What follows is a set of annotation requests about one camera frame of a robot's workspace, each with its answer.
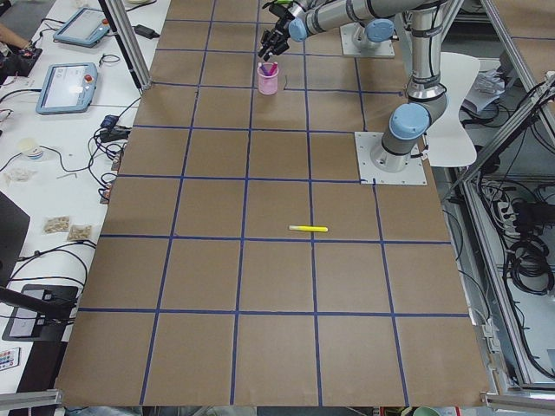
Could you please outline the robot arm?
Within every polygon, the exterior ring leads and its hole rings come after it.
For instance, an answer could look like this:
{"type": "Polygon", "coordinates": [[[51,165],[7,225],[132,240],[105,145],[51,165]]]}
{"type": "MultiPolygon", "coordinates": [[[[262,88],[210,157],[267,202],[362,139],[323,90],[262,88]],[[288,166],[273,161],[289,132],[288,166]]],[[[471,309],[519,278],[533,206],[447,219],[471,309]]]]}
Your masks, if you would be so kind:
{"type": "Polygon", "coordinates": [[[395,34],[395,24],[390,18],[376,18],[360,23],[355,39],[361,50],[379,48],[384,42],[390,41],[395,34]]]}
{"type": "Polygon", "coordinates": [[[269,1],[263,5],[277,17],[271,30],[261,37],[258,56],[268,61],[289,48],[288,41],[304,42],[308,37],[339,28],[347,23],[362,27],[369,42],[388,40],[392,18],[411,15],[411,76],[408,102],[390,116],[381,143],[371,151],[373,164],[384,172],[403,170],[415,143],[443,115],[447,88],[441,84],[441,43],[445,1],[269,1]]]}

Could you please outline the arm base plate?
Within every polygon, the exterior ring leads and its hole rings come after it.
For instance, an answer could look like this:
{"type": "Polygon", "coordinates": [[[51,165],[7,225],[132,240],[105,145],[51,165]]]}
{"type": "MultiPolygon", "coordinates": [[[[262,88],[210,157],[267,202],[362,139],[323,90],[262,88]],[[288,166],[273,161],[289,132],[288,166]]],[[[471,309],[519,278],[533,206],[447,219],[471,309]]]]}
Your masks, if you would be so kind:
{"type": "Polygon", "coordinates": [[[423,163],[412,158],[417,145],[406,155],[395,156],[382,147],[381,132],[355,132],[359,177],[368,185],[427,185],[423,163]]]}
{"type": "Polygon", "coordinates": [[[342,52],[345,56],[362,58],[393,58],[391,37],[395,26],[388,20],[376,20],[363,27],[350,23],[340,28],[342,52]]]}

